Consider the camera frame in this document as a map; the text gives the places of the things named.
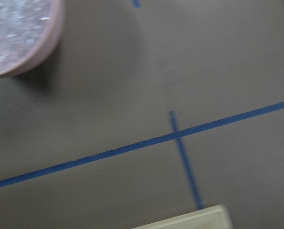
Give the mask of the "pink bowl of ice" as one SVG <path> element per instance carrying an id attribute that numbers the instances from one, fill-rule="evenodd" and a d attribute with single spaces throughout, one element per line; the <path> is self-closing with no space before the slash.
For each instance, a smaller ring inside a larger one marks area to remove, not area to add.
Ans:
<path id="1" fill-rule="evenodd" d="M 61 40 L 63 0 L 0 0 L 0 78 L 27 72 Z"/>

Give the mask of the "bamboo cutting board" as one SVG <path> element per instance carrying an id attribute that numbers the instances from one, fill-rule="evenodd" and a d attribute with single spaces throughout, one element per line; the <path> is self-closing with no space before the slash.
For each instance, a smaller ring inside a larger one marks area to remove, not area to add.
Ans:
<path id="1" fill-rule="evenodd" d="M 136 229 L 233 229 L 227 208 L 216 205 L 136 227 Z"/>

